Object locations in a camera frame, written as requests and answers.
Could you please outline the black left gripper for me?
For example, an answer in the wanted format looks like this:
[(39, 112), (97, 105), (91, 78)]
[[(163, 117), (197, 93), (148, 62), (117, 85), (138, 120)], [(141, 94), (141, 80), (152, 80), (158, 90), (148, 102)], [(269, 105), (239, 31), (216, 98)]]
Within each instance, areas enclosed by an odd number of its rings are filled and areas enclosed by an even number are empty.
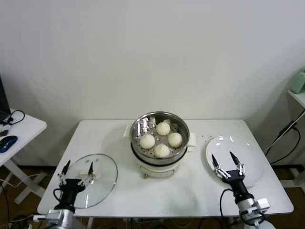
[(84, 179), (66, 179), (66, 174), (70, 166), (70, 160), (63, 167), (61, 173), (58, 174), (59, 187), (62, 191), (62, 196), (59, 200), (59, 209), (75, 210), (74, 203), (77, 195), (85, 190), (85, 187), (92, 183), (93, 162), (91, 162), (88, 174)]

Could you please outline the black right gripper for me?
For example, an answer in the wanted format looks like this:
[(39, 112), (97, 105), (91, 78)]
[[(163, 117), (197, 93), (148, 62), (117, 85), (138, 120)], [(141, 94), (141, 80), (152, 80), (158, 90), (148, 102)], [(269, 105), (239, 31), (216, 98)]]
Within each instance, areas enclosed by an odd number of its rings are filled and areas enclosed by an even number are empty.
[(212, 154), (212, 164), (215, 174), (222, 179), (224, 183), (228, 184), (232, 188), (235, 203), (239, 203), (247, 199), (254, 199), (254, 196), (248, 192), (243, 183), (245, 178), (244, 164), (241, 164), (238, 157), (235, 156), (232, 151), (230, 151), (230, 155), (234, 164), (236, 165), (236, 169), (226, 172), (220, 168), (216, 158)]

